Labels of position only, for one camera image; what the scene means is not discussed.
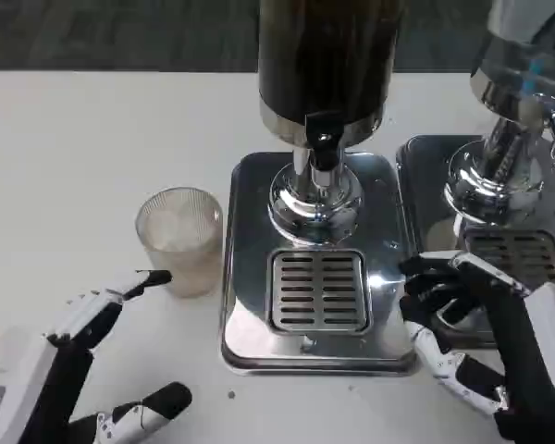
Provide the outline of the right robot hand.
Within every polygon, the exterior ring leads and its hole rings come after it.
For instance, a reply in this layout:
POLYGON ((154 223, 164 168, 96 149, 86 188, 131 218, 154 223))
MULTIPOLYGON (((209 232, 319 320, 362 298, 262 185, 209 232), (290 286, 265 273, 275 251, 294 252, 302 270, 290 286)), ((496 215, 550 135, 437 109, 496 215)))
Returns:
POLYGON ((399 300, 409 339, 433 378, 491 418, 513 443, 555 443, 555 283, 531 289, 466 251, 419 253, 400 262, 399 300), (433 326, 442 309, 458 323, 481 309, 503 370, 450 343, 433 326))

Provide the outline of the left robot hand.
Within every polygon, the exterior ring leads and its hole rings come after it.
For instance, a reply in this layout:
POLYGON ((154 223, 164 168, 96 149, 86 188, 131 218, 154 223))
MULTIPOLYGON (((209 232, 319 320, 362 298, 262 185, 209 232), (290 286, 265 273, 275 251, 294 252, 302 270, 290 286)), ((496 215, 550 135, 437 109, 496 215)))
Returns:
POLYGON ((72 414, 94 351, 124 305, 170 283, 167 270, 139 270, 68 301, 65 314, 40 333, 13 329, 0 342, 0 443, 142 443, 192 403, 174 381, 148 396, 79 419, 72 414))

